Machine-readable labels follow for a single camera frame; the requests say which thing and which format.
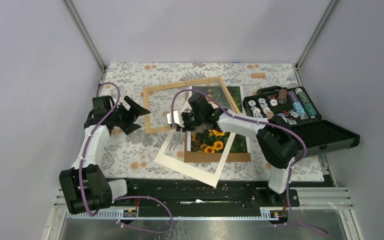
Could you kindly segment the white mat board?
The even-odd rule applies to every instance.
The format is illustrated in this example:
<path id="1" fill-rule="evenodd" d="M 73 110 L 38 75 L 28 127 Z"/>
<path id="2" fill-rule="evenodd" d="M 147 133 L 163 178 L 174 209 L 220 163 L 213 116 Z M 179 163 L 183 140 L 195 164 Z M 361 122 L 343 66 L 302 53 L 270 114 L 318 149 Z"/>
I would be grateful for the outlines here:
<path id="1" fill-rule="evenodd" d="M 233 145 L 236 134 L 231 133 L 229 135 L 226 147 L 221 154 L 217 168 L 214 173 L 210 173 L 208 171 L 197 168 L 191 164 L 188 164 L 184 161 L 178 160 L 165 154 L 165 151 L 167 150 L 172 140 L 172 137 L 176 132 L 177 131 L 175 129 L 171 129 L 167 132 L 167 137 L 164 140 L 161 148 L 159 149 L 154 159 L 154 162 L 215 188 L 221 177 L 222 170 L 229 156 L 230 149 Z"/>

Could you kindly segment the sunflower photo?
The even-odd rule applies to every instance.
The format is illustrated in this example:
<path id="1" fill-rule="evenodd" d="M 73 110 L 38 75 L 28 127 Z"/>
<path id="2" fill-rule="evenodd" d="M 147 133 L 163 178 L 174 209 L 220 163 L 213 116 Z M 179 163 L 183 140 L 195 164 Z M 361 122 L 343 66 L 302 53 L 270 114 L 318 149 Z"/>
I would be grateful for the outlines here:
<path id="1" fill-rule="evenodd" d="M 230 132 L 204 130 L 192 133 L 187 139 L 188 151 L 195 153 L 222 153 L 227 146 Z M 247 138 L 236 134 L 230 147 L 230 153 L 248 153 Z"/>

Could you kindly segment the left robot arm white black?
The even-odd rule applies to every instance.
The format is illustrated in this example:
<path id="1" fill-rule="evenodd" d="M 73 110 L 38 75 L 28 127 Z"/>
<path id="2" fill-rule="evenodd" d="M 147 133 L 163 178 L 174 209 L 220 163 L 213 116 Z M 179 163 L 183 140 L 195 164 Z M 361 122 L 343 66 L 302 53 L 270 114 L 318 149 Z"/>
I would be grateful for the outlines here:
<path id="1" fill-rule="evenodd" d="M 115 199 L 124 206 L 135 200 L 135 192 L 127 186 L 125 179 L 107 180 L 100 169 L 112 130 L 120 128 L 129 135 L 140 129 L 135 123 L 137 118 L 150 113 L 129 96 L 124 100 L 129 108 L 115 103 L 111 96 L 92 99 L 79 154 L 72 166 L 59 174 L 67 209 L 73 215 L 95 215 L 97 211 L 109 208 Z"/>

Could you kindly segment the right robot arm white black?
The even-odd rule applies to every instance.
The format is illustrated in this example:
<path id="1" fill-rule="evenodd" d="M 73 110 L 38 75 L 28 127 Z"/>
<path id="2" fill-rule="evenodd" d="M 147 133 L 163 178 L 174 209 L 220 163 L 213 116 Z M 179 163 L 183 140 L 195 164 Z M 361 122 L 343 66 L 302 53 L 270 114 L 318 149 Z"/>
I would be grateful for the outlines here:
<path id="1" fill-rule="evenodd" d="M 307 147 L 301 137 L 288 128 L 280 116 L 272 118 L 255 118 L 235 113 L 218 103 L 210 103 L 206 96 L 195 91 L 187 100 L 183 112 L 172 111 L 169 119 L 177 131 L 199 132 L 216 130 L 233 133 L 254 139 L 271 165 L 268 181 L 267 201 L 273 206 L 281 205 L 286 199 L 285 190 L 291 182 L 292 166 L 307 153 Z"/>

